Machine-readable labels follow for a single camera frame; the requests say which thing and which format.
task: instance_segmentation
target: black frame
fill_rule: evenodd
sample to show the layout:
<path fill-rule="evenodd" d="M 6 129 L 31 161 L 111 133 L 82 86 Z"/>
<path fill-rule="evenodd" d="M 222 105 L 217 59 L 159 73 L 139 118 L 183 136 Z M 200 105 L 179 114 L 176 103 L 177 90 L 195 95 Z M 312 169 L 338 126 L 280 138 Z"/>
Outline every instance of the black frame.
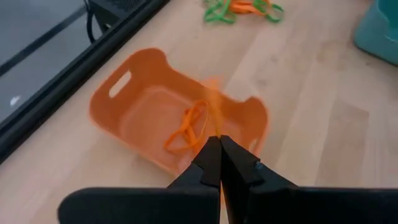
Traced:
<path fill-rule="evenodd" d="M 0 124 L 0 163 L 71 97 L 170 0 L 152 0 L 121 19 Z"/>

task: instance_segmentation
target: light wood surface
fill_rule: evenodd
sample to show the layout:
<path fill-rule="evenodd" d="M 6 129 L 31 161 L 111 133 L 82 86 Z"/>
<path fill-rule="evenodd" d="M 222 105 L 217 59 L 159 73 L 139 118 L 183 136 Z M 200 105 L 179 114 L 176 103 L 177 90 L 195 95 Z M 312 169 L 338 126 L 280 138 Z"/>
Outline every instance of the light wood surface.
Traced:
<path fill-rule="evenodd" d="M 352 40 L 371 1 L 275 3 L 286 11 L 282 23 L 240 16 L 229 26 L 204 24 L 201 0 L 171 0 L 1 164 L 0 223 L 57 223 L 62 198 L 83 187 L 172 181 L 88 116 L 96 88 L 147 47 L 197 80 L 221 75 L 233 98 L 262 98 L 271 115 L 262 162 L 292 182 L 398 187 L 398 68 Z"/>

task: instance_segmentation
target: basket handle hole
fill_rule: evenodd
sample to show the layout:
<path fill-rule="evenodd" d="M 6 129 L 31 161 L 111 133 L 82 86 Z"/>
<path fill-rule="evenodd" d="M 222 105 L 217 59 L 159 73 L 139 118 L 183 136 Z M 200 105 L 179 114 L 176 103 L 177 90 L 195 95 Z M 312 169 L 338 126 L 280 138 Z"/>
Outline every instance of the basket handle hole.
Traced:
<path fill-rule="evenodd" d="M 127 71 L 120 79 L 109 89 L 109 97 L 114 98 L 129 83 L 131 72 Z"/>
<path fill-rule="evenodd" d="M 250 142 L 249 152 L 254 152 L 254 148 L 256 148 L 258 141 L 258 139 L 254 139 Z"/>

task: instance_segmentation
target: orange plastic basket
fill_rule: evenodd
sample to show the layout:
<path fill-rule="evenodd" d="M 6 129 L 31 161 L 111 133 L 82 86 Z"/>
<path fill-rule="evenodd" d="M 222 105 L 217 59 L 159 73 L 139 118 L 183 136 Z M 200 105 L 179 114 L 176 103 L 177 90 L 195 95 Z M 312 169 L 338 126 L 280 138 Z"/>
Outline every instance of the orange plastic basket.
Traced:
<path fill-rule="evenodd" d="M 125 74 L 129 80 L 113 93 Z M 185 109 L 203 99 L 205 88 L 173 70 L 165 54 L 145 49 L 130 56 L 94 93 L 90 116 L 102 129 L 174 175 L 181 174 L 196 156 L 166 151 L 163 143 L 177 130 Z M 221 133 L 231 136 L 245 149 L 258 155 L 267 130 L 267 109 L 257 98 L 234 101 L 221 94 L 223 126 Z M 198 121 L 198 131 L 203 121 Z M 204 139 L 215 134 L 208 122 Z M 202 148 L 205 141 L 197 147 Z"/>

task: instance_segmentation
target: teal container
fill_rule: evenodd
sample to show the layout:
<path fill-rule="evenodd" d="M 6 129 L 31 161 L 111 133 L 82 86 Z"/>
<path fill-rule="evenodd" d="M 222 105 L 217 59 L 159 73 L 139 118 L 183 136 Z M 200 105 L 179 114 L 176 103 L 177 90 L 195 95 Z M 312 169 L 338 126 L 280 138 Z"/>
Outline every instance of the teal container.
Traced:
<path fill-rule="evenodd" d="M 398 65 L 398 0 L 375 0 L 355 31 L 357 47 Z"/>

